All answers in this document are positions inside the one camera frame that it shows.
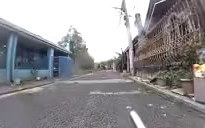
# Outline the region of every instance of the fence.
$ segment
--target fence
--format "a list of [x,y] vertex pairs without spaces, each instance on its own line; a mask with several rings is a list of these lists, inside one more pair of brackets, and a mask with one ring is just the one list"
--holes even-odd
[[156,72],[181,64],[185,46],[203,43],[204,34],[193,0],[178,0],[139,41],[135,67]]

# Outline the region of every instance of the asphalt road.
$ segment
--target asphalt road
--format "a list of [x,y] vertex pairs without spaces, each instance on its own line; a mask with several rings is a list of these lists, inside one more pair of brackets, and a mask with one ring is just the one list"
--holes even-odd
[[118,73],[97,72],[0,97],[0,128],[205,128],[205,115]]

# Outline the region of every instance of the column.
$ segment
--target column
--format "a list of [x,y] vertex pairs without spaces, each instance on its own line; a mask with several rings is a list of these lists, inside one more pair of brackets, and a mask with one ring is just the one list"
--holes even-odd
[[18,36],[15,33],[11,33],[7,41],[6,57],[6,77],[8,82],[13,82],[14,80],[17,42]]
[[49,78],[53,78],[54,49],[48,48],[48,70]]

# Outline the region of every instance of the potted plant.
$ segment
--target potted plant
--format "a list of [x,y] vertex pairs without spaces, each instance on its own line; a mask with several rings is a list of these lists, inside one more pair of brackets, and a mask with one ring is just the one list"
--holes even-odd
[[182,74],[182,78],[180,79],[180,81],[184,95],[194,93],[193,73],[191,71],[185,71]]
[[193,94],[194,93],[194,84],[193,84],[193,64],[199,62],[199,57],[197,54],[197,50],[201,48],[201,46],[192,44],[187,45],[184,48],[184,52],[182,55],[182,68],[184,69],[181,74],[181,85],[184,91],[184,95]]

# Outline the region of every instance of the utility pole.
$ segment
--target utility pole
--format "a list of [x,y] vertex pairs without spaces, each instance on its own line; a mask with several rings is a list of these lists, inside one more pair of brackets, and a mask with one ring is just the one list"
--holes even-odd
[[128,43],[129,43],[129,60],[130,60],[130,73],[131,75],[134,75],[134,55],[133,55],[133,44],[132,44],[132,35],[131,35],[131,30],[130,30],[130,22],[129,22],[129,15],[127,12],[127,7],[125,0],[122,1],[121,5],[121,11],[124,12],[124,20],[125,20],[125,26],[127,28],[127,34],[128,34]]

